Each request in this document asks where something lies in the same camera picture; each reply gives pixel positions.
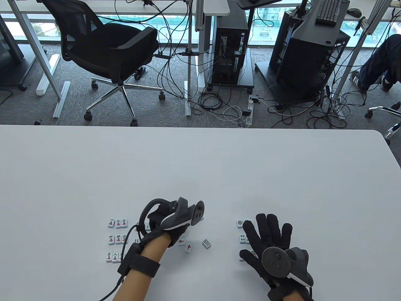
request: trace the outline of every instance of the caster wheel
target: caster wheel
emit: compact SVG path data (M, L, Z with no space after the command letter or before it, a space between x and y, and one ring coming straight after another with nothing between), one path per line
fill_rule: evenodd
M138 121L136 119L132 119L130 126L138 126Z
M396 104L393 104L392 106L391 106L391 108L393 109L393 110L396 110L396 111L398 111L398 109L401 107L401 102L397 102Z
M97 82L92 81L91 87L93 90L97 90L99 88L99 85L97 84Z
M86 112L83 116L83 119L85 119L86 121L92 121L92 113L90 111Z
M274 109L277 112L281 112L281 111L284 111L284 106L282 104L278 104L278 105L274 106Z
M367 111L367 112L365 113L365 118L371 119L372 117L373 117L373 111Z
M24 91L27 90L27 87L24 86L24 85L19 85L19 86L18 86L18 89L19 89L20 91L24 92Z
M166 95L164 94L163 91L161 91L161 92L159 93L159 100L160 100L160 101L166 100Z

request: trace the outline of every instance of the tree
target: tree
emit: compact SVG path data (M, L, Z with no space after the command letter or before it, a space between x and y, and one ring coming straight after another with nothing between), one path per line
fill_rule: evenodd
M32 24L32 27L35 30L36 35L38 37L45 37L46 36L45 33L42 31L42 28L41 28L41 26L39 24L35 24L34 23L34 24Z

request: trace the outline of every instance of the sneaker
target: sneaker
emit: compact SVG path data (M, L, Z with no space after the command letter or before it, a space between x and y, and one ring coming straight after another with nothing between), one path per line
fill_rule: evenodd
M388 92L388 91L390 91L390 89L391 89L392 86L393 86L392 83L386 83L385 77L383 76L383 79L381 80L381 89L382 89L384 92Z
M356 86L356 88L359 90L360 93L366 93L368 89L365 87L362 87L359 83L359 72L354 71L350 74L350 81Z

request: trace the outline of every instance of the black mesh chair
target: black mesh chair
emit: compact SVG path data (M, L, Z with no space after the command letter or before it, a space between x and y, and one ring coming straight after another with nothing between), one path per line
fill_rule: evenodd
M147 27L143 31L118 23L103 24L89 6L77 0L41 0L56 20L61 33L63 59L73 61L83 69L110 80L92 78L92 89L97 82L114 88L86 108L84 119L92 120L91 109L117 91L123 97L132 115L131 126L138 126L134 110L128 101L126 89L159 91L163 89L132 85L127 82L142 65L151 62L158 49L157 30Z

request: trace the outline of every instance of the person's leg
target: person's leg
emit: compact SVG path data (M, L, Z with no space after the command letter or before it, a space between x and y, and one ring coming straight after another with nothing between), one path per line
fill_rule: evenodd
M392 35L383 42L370 59L362 66L359 72L358 87L361 90L368 90L386 71L388 71L386 73L386 79L391 83L397 82L395 79L395 71L393 71L393 65L397 60L400 46L401 35Z

